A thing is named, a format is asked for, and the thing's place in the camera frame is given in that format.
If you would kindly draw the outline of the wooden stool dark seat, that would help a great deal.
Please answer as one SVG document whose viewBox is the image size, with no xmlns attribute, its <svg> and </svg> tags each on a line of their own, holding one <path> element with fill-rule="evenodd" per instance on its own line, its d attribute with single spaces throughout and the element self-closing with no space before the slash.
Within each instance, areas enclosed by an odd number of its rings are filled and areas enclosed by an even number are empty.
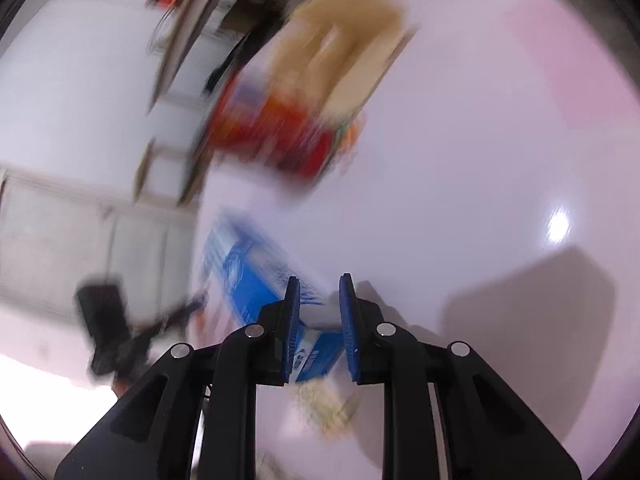
<svg viewBox="0 0 640 480">
<path fill-rule="evenodd" d="M 202 156 L 153 138 L 134 174 L 132 201 L 164 208 L 193 209 L 207 169 L 208 161 Z"/>
</svg>

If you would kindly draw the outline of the blue white carton box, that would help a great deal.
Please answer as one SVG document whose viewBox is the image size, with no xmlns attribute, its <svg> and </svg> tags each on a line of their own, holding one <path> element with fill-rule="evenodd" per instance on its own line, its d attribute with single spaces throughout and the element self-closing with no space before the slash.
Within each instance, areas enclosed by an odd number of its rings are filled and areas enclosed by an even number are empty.
<svg viewBox="0 0 640 480">
<path fill-rule="evenodd" d="M 326 376 L 344 352 L 337 294 L 326 292 L 295 260 L 239 214 L 217 214 L 202 246 L 195 287 L 208 297 L 204 344 L 239 326 L 256 323 L 265 304 L 285 296 L 288 279 L 300 283 L 299 332 L 291 378 Z"/>
</svg>

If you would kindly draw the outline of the brown paper bag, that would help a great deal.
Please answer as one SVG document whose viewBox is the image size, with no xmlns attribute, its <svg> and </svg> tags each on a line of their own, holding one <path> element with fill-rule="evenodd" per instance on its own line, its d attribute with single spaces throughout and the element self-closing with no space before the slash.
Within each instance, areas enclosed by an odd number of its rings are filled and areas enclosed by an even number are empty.
<svg viewBox="0 0 640 480">
<path fill-rule="evenodd" d="M 400 0 L 307 0 L 273 40 L 267 81 L 337 125 L 360 112 L 410 37 Z"/>
</svg>

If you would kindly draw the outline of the red snack can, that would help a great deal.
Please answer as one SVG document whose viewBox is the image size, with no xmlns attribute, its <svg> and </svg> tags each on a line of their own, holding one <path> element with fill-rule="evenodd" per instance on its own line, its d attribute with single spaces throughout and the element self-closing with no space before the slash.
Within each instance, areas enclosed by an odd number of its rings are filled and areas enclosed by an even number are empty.
<svg viewBox="0 0 640 480">
<path fill-rule="evenodd" d="M 231 156 L 314 182 L 356 145 L 362 125 L 332 126 L 295 101 L 287 101 L 242 70 L 222 86 L 205 129 L 201 155 Z"/>
</svg>

